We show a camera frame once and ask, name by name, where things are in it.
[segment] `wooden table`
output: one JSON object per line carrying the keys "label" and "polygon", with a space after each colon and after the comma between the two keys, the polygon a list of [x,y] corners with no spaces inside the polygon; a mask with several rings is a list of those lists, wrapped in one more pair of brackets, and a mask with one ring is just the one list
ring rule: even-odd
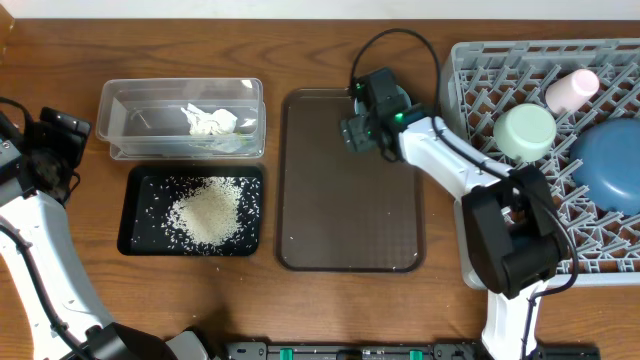
{"label": "wooden table", "polygon": [[[408,275],[295,273],[274,257],[281,103],[297,88],[345,87],[360,46],[410,27],[440,58],[461,41],[633,37],[640,22],[18,20],[0,66],[0,95],[33,114],[50,106],[95,121],[105,81],[154,77],[257,77],[267,107],[261,244],[249,258],[126,257],[116,236],[131,162],[92,137],[82,184],[68,206],[76,250],[99,296],[122,324],[170,338],[189,325],[219,340],[421,343],[479,338],[486,293],[462,281],[452,198],[424,177],[427,259]],[[422,99],[433,96],[431,59],[402,35],[370,50]],[[10,112],[15,119],[18,115]],[[29,359],[30,332],[0,266],[0,357]],[[576,288],[544,299],[537,335],[596,343],[606,359],[640,354],[640,288]]]}

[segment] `blue plate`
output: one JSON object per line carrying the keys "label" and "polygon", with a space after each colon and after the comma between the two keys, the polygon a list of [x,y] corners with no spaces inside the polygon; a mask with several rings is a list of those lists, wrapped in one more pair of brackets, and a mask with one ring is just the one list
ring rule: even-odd
{"label": "blue plate", "polygon": [[571,161],[584,164],[574,173],[578,186],[600,209],[640,213],[640,119],[611,119],[582,134]]}

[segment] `white wall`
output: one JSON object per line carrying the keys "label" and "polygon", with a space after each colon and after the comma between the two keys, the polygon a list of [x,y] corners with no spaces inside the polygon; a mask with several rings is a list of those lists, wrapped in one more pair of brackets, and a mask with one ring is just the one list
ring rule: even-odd
{"label": "white wall", "polygon": [[0,4],[15,18],[640,19],[640,0],[0,0]]}

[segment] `plastic bin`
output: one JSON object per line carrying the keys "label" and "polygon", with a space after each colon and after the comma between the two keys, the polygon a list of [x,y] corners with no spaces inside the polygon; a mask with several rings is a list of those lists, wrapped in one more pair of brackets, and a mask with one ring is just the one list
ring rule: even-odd
{"label": "plastic bin", "polygon": [[[190,135],[181,111],[188,104],[231,112],[234,132]],[[257,158],[265,132],[262,83],[255,78],[111,80],[102,90],[96,126],[116,160]]]}
{"label": "plastic bin", "polygon": [[[515,167],[527,163],[515,164],[497,149],[494,121],[518,104],[546,107],[547,87],[574,70],[598,75],[597,94],[577,112],[555,116],[551,151],[531,163],[546,175],[560,221],[576,244],[581,272],[576,285],[640,284],[640,215],[598,209],[589,189],[571,177],[582,161],[569,156],[590,127],[610,118],[640,117],[639,63],[640,39],[506,41],[456,44],[443,68],[440,100],[447,125],[489,157]],[[511,221],[509,214],[505,221]],[[466,249],[464,230],[457,226],[459,246]],[[483,288],[462,253],[465,282]],[[561,262],[551,286],[565,283],[569,269],[570,261]]]}

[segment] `dish rack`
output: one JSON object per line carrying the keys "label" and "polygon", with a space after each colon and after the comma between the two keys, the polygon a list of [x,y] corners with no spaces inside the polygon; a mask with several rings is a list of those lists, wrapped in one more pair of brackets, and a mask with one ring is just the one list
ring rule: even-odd
{"label": "dish rack", "polygon": [[[609,118],[640,118],[639,63],[640,39],[473,42],[456,44],[443,69],[440,100],[447,125],[476,149],[515,168],[529,163],[516,164],[497,149],[494,121],[522,103],[547,108],[547,87],[574,70],[586,68],[600,78],[597,94],[579,111],[554,116],[551,150],[531,163],[545,174],[560,221],[576,244],[581,273],[576,285],[640,284],[640,215],[597,208],[588,188],[571,177],[581,160],[569,158],[571,145],[585,130]],[[511,223],[510,214],[505,221]],[[461,261],[465,282],[484,288],[468,257]],[[567,281],[570,261],[561,262],[557,273],[551,286]]]}

